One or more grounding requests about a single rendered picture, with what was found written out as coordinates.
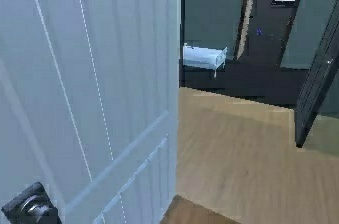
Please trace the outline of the white bed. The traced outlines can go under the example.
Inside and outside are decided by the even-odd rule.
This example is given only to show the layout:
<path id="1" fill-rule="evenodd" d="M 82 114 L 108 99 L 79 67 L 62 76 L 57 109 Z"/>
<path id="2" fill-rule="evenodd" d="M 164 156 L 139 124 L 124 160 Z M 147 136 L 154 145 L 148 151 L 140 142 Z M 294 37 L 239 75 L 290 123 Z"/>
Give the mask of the white bed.
<path id="1" fill-rule="evenodd" d="M 217 77 L 220 66 L 225 67 L 228 48 L 211 49 L 185 44 L 183 46 L 183 64 L 189 67 L 209 69 Z"/>

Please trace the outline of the white panelled room door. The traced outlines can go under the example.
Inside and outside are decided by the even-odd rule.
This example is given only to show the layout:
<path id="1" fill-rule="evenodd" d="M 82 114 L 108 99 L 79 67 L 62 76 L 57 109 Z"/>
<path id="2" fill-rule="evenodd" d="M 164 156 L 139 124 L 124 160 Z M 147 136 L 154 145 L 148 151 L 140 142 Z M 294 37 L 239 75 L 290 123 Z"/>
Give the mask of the white panelled room door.
<path id="1" fill-rule="evenodd" d="M 1 208 L 160 224 L 176 190 L 180 0 L 0 0 Z"/>

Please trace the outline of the black room door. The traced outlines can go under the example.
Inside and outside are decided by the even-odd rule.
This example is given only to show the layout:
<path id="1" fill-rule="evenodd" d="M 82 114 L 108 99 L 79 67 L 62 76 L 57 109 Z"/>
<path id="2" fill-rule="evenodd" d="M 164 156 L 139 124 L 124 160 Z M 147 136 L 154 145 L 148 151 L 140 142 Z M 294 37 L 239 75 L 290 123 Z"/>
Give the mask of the black room door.
<path id="1" fill-rule="evenodd" d="M 336 0 L 294 111 L 295 144 L 298 148 L 303 147 L 338 69 L 339 0 Z"/>

